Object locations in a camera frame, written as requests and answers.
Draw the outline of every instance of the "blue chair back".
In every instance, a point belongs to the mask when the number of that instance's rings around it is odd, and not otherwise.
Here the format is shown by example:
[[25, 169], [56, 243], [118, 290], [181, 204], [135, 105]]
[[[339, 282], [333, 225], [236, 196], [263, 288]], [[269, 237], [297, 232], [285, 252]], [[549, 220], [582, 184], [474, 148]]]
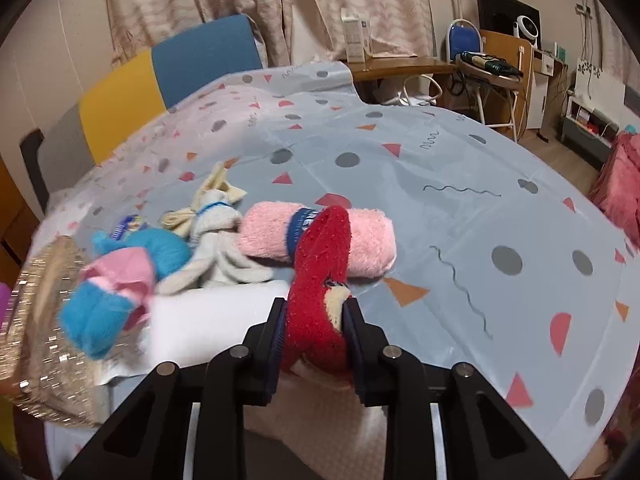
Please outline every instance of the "blue chair back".
[[453, 25], [449, 29], [449, 60], [454, 61], [462, 52], [482, 52], [480, 36], [474, 28]]
[[262, 68], [244, 14], [213, 20], [164, 40], [153, 47], [151, 57], [167, 108], [223, 75]]

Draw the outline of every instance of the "orange triangle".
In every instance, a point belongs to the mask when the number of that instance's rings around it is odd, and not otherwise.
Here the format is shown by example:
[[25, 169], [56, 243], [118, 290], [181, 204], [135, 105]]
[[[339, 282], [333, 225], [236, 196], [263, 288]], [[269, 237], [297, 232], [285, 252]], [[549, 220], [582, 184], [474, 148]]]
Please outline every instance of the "orange triangle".
[[382, 281], [389, 287], [400, 306], [407, 306], [414, 301], [420, 300], [429, 292], [428, 288], [421, 286], [409, 285], [394, 278], [382, 278]]
[[618, 314], [620, 314], [620, 317], [622, 318], [622, 322], [626, 322], [626, 316], [628, 316], [629, 314], [629, 306], [616, 301], [616, 309], [618, 310]]
[[240, 160], [239, 156], [235, 156], [234, 158], [230, 158], [229, 160], [225, 160], [225, 168], [231, 168], [238, 160]]
[[520, 374], [516, 374], [513, 378], [505, 400], [512, 408], [530, 408], [533, 406], [533, 400], [529, 397], [529, 392]]

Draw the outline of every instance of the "monitor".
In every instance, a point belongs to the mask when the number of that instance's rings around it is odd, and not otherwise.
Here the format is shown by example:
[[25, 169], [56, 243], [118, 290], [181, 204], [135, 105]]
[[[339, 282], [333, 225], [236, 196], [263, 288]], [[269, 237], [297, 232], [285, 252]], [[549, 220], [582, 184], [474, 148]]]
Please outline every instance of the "monitor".
[[540, 12], [527, 4], [518, 0], [478, 0], [478, 14], [480, 28], [509, 36], [513, 36], [513, 23], [518, 16], [527, 16], [538, 28], [538, 47], [542, 45]]

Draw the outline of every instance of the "red plush toy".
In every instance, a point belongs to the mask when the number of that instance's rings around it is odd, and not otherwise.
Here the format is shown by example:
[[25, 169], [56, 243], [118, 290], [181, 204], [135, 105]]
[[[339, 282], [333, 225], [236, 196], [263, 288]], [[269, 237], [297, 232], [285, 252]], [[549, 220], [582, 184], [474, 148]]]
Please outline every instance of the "red plush toy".
[[304, 357], [334, 376], [348, 372], [340, 319], [342, 302], [350, 295], [344, 286], [350, 243], [348, 213], [337, 205], [320, 212], [300, 238], [289, 289], [283, 370]]

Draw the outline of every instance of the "white box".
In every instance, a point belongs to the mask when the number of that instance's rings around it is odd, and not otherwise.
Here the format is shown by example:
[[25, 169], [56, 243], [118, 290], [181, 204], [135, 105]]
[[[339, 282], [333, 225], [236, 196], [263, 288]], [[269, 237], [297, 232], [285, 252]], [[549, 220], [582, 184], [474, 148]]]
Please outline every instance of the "white box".
[[352, 9], [341, 9], [342, 32], [347, 62], [364, 63], [366, 56], [371, 55], [371, 35], [369, 16], [366, 12]]

